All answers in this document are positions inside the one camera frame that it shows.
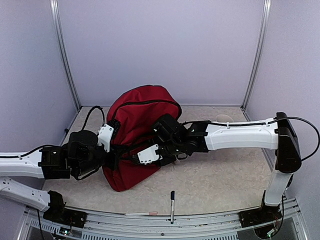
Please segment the red student backpack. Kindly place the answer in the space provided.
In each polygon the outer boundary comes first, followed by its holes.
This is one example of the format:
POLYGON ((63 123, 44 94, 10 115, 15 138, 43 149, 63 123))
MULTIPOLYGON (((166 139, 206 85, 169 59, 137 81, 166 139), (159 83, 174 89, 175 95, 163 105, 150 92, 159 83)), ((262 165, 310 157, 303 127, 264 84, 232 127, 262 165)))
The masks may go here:
POLYGON ((117 169, 102 167, 103 174, 113 190, 129 190, 160 169, 157 163, 138 164, 133 160, 133 155, 148 146, 155 136, 153 124, 165 114, 178 119, 182 109, 161 85, 142 85, 128 90, 109 108, 107 123, 116 119, 121 124, 110 146, 124 146, 124 153, 119 158, 117 169))

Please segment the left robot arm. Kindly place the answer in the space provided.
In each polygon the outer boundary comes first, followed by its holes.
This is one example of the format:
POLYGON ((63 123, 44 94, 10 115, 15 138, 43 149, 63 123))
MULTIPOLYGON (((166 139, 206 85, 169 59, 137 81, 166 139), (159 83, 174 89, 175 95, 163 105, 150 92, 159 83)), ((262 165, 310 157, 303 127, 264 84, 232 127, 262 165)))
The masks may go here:
POLYGON ((87 213, 67 208, 60 193, 37 190, 11 177, 84 180, 106 165, 112 153, 111 141, 120 126, 120 122, 112 118, 104 120, 97 133, 84 128, 72 132, 62 146, 45 144, 26 153, 1 155, 0 195, 42 212, 46 220, 83 228, 87 213))

